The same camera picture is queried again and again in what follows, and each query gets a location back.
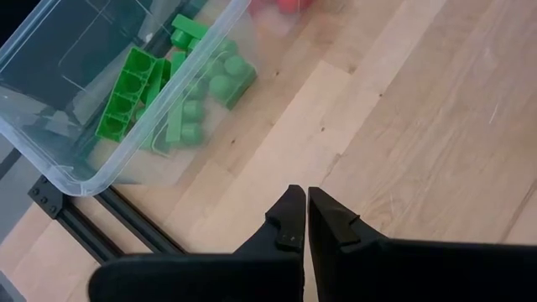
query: green plastic block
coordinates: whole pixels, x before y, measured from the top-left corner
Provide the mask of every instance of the green plastic block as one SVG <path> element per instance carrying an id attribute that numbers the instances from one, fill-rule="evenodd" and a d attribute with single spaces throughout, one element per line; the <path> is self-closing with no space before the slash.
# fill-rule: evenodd
<path id="1" fill-rule="evenodd" d="M 171 55 L 171 76 L 174 75 L 175 72 L 185 63 L 186 60 L 186 52 L 184 51 L 178 51 Z"/>
<path id="2" fill-rule="evenodd" d="M 199 40 L 203 39 L 203 36 L 207 34 L 207 31 L 209 30 L 209 28 L 204 24 L 190 20 L 182 14 L 178 14 L 175 17 L 174 21 L 172 22 L 172 26 L 192 36 L 192 38 Z"/>
<path id="3" fill-rule="evenodd" d="M 186 85 L 183 96 L 194 100 L 204 100 L 207 90 L 206 84 L 201 79 L 194 79 Z"/>
<path id="4" fill-rule="evenodd" d="M 162 90 L 162 87 L 164 86 L 164 77 L 169 77 L 170 66 L 171 63 L 167 59 L 157 60 L 153 72 L 151 72 L 151 76 L 149 77 L 148 85 L 140 97 L 140 101 L 142 101 L 145 106 L 151 105 L 153 100 L 159 95 L 160 90 Z"/>
<path id="5" fill-rule="evenodd" d="M 176 148 L 202 144 L 201 122 L 204 118 L 205 109 L 201 101 L 180 101 L 168 114 L 166 143 Z"/>
<path id="6" fill-rule="evenodd" d="M 209 92 L 227 109 L 232 110 L 257 77 L 255 69 L 238 55 L 224 63 L 225 75 L 217 75 L 209 84 Z"/>
<path id="7" fill-rule="evenodd" d="M 226 60 L 227 58 L 231 57 L 232 55 L 236 55 L 237 53 L 238 53 L 237 42 L 230 40 L 230 39 L 224 39 L 216 47 L 212 56 L 218 58 L 219 60 Z"/>
<path id="8" fill-rule="evenodd" d="M 199 77 L 210 81 L 213 77 L 221 75 L 225 72 L 224 64 L 217 58 L 209 58 L 209 60 L 201 67 Z"/>
<path id="9" fill-rule="evenodd" d="M 180 29 L 176 29 L 171 35 L 171 44 L 180 49 L 187 49 L 192 40 L 192 36 Z"/>
<path id="10" fill-rule="evenodd" d="M 156 61 L 140 48 L 130 50 L 97 126 L 98 137 L 116 142 L 121 142 L 125 137 Z"/>
<path id="11" fill-rule="evenodd" d="M 187 51 L 188 54 L 191 54 L 192 51 L 194 51 L 194 48 L 200 43 L 200 40 L 198 39 L 192 39 L 190 43 L 188 43 Z"/>

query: black mechanical part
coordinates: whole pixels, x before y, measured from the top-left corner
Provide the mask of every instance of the black mechanical part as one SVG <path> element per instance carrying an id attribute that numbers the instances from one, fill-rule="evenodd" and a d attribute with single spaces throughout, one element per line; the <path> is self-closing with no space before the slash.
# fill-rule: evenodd
<path id="1" fill-rule="evenodd" d="M 177 242 L 112 187 L 95 199 L 154 253 L 186 254 Z"/>
<path id="2" fill-rule="evenodd" d="M 90 300 L 301 301 L 304 191 L 290 186 L 266 217 L 233 254 L 149 254 L 106 263 L 91 277 Z"/>
<path id="3" fill-rule="evenodd" d="M 309 230 L 320 302 L 534 297 L 537 247 L 390 239 L 319 188 Z"/>
<path id="4" fill-rule="evenodd" d="M 123 251 L 93 222 L 86 218 L 69 197 L 61 193 L 44 176 L 29 191 L 30 197 L 50 218 L 66 229 L 100 264 L 117 259 Z"/>

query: wood grain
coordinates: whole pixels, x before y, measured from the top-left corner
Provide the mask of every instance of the wood grain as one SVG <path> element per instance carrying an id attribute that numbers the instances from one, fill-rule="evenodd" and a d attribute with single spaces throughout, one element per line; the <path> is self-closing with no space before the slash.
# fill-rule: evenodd
<path id="1" fill-rule="evenodd" d="M 298 184 L 389 236 L 537 244 L 536 1 L 319 1 L 285 36 L 257 25 L 265 68 L 180 181 L 119 188 L 177 242 L 232 252 Z M 29 301 L 86 299 L 95 267 L 36 207 L 0 246 Z M 309 254 L 305 274 L 315 301 Z"/>

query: red object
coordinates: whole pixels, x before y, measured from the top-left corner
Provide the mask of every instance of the red object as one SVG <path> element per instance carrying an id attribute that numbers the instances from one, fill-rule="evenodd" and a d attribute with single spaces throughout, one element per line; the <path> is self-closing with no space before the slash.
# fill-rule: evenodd
<path id="1" fill-rule="evenodd" d="M 248 12 L 251 15 L 255 15 L 267 3 L 272 3 L 272 2 L 274 2 L 274 0 L 252 0 L 250 2 L 250 6 L 248 7 Z"/>
<path id="2" fill-rule="evenodd" d="M 299 13 L 307 9 L 313 0 L 277 0 L 281 13 Z"/>

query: wooden floor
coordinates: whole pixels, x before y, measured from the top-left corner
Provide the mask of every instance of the wooden floor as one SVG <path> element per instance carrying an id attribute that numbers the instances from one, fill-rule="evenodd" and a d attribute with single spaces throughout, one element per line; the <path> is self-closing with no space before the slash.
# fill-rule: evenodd
<path id="1" fill-rule="evenodd" d="M 286 37 L 259 36 L 260 79 L 177 186 L 120 186 L 188 250 L 233 251 L 288 184 L 391 237 L 537 244 L 537 1 L 322 1 Z M 35 206 L 0 247 L 28 301 L 83 301 L 96 267 Z M 316 300 L 309 255 L 305 269 Z"/>

